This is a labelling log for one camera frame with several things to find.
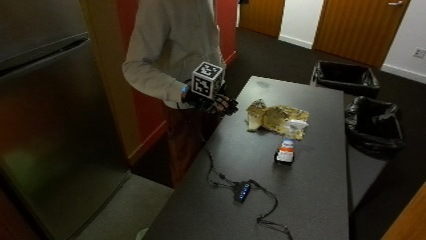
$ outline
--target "fiducial marker cube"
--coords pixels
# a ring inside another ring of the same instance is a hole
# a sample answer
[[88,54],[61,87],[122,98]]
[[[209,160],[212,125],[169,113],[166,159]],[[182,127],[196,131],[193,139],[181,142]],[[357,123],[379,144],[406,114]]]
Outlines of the fiducial marker cube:
[[222,86],[224,69],[202,62],[192,73],[192,91],[204,97],[213,98]]

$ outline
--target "floor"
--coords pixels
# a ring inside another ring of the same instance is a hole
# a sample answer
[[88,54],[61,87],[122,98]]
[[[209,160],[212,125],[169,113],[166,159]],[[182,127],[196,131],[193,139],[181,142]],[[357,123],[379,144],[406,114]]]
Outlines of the floor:
[[[228,93],[237,97],[250,76],[309,84],[313,67],[319,60],[354,63],[238,28],[237,59],[229,64],[225,76]],[[351,213],[351,240],[381,239],[426,180],[426,153],[422,149],[426,142],[426,84],[377,69],[373,72],[381,84],[378,100],[399,107],[406,146],[387,162]],[[140,159],[132,172],[170,186],[165,137]]]
[[76,240],[134,240],[149,228],[173,189],[132,175]]

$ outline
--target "small bottle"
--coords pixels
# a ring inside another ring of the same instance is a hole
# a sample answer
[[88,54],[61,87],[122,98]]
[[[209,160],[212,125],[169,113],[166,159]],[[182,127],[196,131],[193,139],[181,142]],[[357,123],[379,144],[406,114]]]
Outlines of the small bottle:
[[307,125],[309,124],[301,120],[289,120],[286,122],[286,134],[274,156],[274,162],[277,164],[291,166],[294,162],[295,131],[303,129]]
[[276,152],[274,161],[280,165],[291,166],[294,162],[294,130],[289,130]]

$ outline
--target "dark carpet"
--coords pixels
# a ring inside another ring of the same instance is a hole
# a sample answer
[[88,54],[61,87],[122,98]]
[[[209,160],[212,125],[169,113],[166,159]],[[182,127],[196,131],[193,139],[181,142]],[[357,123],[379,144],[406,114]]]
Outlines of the dark carpet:
[[[354,63],[253,31],[237,29],[237,59],[226,69],[228,93],[237,97],[250,76],[309,84],[319,60]],[[373,69],[381,84],[378,100],[398,105],[406,146],[389,161],[350,216],[353,240],[381,239],[426,180],[426,84]],[[169,185],[168,147],[162,137],[133,173]]]

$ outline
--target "person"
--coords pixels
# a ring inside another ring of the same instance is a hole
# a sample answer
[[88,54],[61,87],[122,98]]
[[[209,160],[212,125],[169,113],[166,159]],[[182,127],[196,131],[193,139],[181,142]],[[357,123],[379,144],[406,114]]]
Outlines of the person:
[[[134,89],[164,101],[174,188],[220,122],[220,114],[198,111],[186,99],[202,62],[225,69],[212,1],[140,0],[122,72]],[[216,112],[226,108],[217,104]]]

